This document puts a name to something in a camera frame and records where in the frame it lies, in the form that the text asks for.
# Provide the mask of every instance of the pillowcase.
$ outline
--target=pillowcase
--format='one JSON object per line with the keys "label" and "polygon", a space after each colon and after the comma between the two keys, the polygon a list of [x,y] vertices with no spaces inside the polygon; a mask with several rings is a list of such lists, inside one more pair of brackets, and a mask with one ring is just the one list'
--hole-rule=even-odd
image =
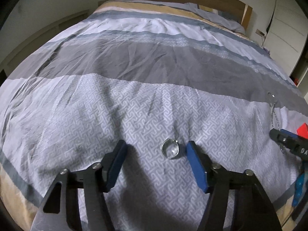
{"label": "pillowcase", "polygon": [[221,10],[209,8],[207,6],[203,6],[203,5],[199,5],[199,4],[198,4],[198,9],[202,9],[204,11],[220,15],[221,17],[223,17],[227,20],[233,20],[233,21],[236,21],[237,23],[241,23],[240,20],[236,16],[234,16],[234,15],[232,15],[229,12],[226,12],[226,11],[221,11]]}

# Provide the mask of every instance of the blue gripper pad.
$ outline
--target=blue gripper pad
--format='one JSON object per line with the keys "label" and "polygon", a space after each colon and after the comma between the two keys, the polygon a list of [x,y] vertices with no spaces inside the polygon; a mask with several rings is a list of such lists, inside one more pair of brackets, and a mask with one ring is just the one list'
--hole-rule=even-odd
{"label": "blue gripper pad", "polygon": [[110,153],[111,155],[114,155],[114,159],[112,161],[111,167],[108,171],[108,180],[105,185],[107,192],[114,187],[116,184],[116,180],[118,178],[118,175],[120,173],[122,164],[126,158],[127,154],[127,144],[124,140],[119,140],[114,151]]}
{"label": "blue gripper pad", "polygon": [[290,132],[290,131],[287,131],[287,130],[285,130],[285,129],[281,129],[280,132],[283,132],[283,133],[285,133],[286,135],[288,135],[288,136],[290,136],[290,137],[292,137],[292,138],[294,138],[294,139],[297,139],[297,138],[298,138],[298,135],[297,135],[297,134],[294,134],[294,133],[292,133],[292,132]]}
{"label": "blue gripper pad", "polygon": [[194,149],[195,145],[196,144],[194,141],[189,141],[187,143],[186,156],[192,168],[192,172],[195,176],[198,187],[201,188],[203,192],[206,192],[208,189],[207,173]]}
{"label": "blue gripper pad", "polygon": [[295,182],[295,193],[294,193],[294,198],[292,201],[292,207],[296,207],[299,203],[299,200],[303,193],[304,178],[305,178],[305,174],[303,173],[297,178]]}

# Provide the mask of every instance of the patterned fabric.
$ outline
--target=patterned fabric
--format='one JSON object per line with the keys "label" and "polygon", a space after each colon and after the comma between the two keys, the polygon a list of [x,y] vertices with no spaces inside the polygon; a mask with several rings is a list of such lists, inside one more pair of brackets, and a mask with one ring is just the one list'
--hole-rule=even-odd
{"label": "patterned fabric", "polygon": [[[208,195],[185,156],[162,156],[167,138],[194,140],[228,170],[252,169],[277,210],[292,196],[299,162],[270,140],[267,98],[278,99],[282,128],[308,122],[290,78],[243,36],[180,9],[137,6],[105,4],[0,87],[1,198],[23,229],[62,168],[87,168],[119,139],[131,148],[105,194],[116,230],[197,229]],[[231,192],[225,227],[233,204]]]}

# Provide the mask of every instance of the screw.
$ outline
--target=screw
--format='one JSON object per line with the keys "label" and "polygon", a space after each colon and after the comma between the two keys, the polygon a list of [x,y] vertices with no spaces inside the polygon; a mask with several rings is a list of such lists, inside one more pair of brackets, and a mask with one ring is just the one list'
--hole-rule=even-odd
{"label": "screw", "polygon": [[221,165],[218,164],[218,163],[213,163],[213,164],[212,164],[212,168],[213,168],[213,169],[220,169],[220,168],[221,168]]}
{"label": "screw", "polygon": [[100,162],[95,162],[95,163],[92,164],[92,168],[94,168],[94,169],[100,168],[101,166],[102,165],[101,165]]}
{"label": "screw", "polygon": [[250,169],[246,169],[245,170],[245,174],[248,175],[248,176],[253,176],[254,175],[254,173]]}
{"label": "screw", "polygon": [[61,175],[64,175],[64,174],[66,174],[68,172],[68,169],[67,168],[64,168],[61,172],[60,172],[60,174]]}

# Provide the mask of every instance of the metal ring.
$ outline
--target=metal ring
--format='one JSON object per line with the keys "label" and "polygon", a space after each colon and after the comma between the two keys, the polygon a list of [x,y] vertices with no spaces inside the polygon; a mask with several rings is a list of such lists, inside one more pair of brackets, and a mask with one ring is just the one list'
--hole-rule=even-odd
{"label": "metal ring", "polygon": [[69,172],[69,170],[67,168],[62,169],[62,171],[60,172],[61,175],[66,174],[67,172]]}
{"label": "metal ring", "polygon": [[[176,145],[177,149],[176,149],[176,152],[174,153],[174,156],[168,157],[168,156],[167,156],[167,153],[166,153],[166,149],[167,149],[167,148],[169,147],[169,145],[172,144],[172,143]],[[172,159],[176,158],[177,155],[179,154],[179,152],[180,152],[180,147],[179,147],[179,142],[178,142],[178,140],[168,138],[168,139],[165,140],[165,141],[163,142],[163,144],[161,145],[161,153],[163,154],[164,157],[166,157],[166,158],[169,159],[169,160],[172,160]]]}

